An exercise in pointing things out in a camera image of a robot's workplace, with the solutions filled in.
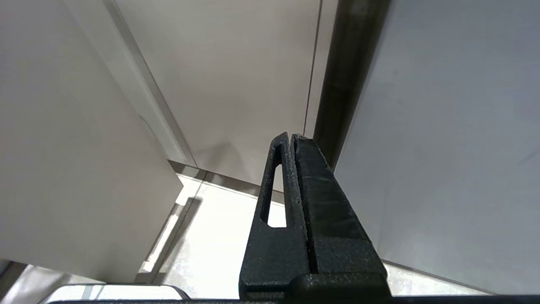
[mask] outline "tiled floor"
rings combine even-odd
[[[161,268],[166,272],[163,284],[177,286],[192,298],[237,299],[238,275],[257,198],[186,175],[179,178],[184,188],[176,203],[183,206],[190,197],[197,197],[201,204]],[[272,203],[268,224],[285,226],[282,204]],[[385,266],[395,296],[485,294],[397,266]],[[96,282],[28,266],[0,304],[36,303],[59,286]]]

